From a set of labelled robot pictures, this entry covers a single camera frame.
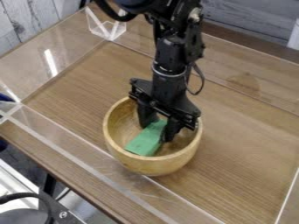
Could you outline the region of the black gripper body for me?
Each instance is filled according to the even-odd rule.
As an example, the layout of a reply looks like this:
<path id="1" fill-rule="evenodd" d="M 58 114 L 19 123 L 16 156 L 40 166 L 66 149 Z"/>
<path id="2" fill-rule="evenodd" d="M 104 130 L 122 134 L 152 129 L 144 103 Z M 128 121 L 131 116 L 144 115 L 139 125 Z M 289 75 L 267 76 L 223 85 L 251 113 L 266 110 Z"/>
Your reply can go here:
<path id="1" fill-rule="evenodd" d="M 175 117 L 182 121 L 185 128 L 195 130 L 202 112 L 187 96 L 191 67 L 186 66 L 179 73 L 171 73 L 152 66 L 152 71 L 151 80 L 138 78 L 130 80 L 130 97 L 136 103 L 142 101 L 148 104 L 156 114 L 167 118 Z"/>

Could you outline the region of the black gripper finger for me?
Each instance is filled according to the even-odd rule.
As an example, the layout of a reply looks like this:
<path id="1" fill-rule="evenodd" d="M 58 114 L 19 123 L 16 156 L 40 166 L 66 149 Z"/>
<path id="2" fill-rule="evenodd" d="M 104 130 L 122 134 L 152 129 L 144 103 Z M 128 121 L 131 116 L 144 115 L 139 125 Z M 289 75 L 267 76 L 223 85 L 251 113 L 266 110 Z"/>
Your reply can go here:
<path id="1" fill-rule="evenodd" d="M 163 128 L 162 140 L 167 143 L 174 140 L 175 135 L 181 132 L 183 128 L 183 122 L 175 117 L 170 117 L 167 124 Z"/>
<path id="2" fill-rule="evenodd" d="M 143 101 L 138 102 L 138 118 L 139 124 L 144 129 L 151 123 L 155 123 L 159 120 L 155 109 L 146 104 Z"/>

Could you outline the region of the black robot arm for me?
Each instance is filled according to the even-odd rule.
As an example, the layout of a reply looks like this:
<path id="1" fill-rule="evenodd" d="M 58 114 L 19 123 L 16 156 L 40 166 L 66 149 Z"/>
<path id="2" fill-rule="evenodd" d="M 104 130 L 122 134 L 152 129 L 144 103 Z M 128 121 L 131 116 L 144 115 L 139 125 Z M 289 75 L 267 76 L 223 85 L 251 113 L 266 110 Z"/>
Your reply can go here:
<path id="1" fill-rule="evenodd" d="M 130 81 L 130 97 L 138 104 L 138 118 L 143 128 L 167 117 L 162 140 L 171 142 L 182 129 L 198 128 L 202 112 L 189 99 L 199 91 L 189 88 L 190 76 L 203 75 L 197 61 L 203 57 L 202 0 L 115 0 L 126 11 L 119 15 L 107 0 L 95 0 L 98 7 L 118 22 L 128 22 L 143 15 L 154 26 L 155 57 L 151 80 Z"/>

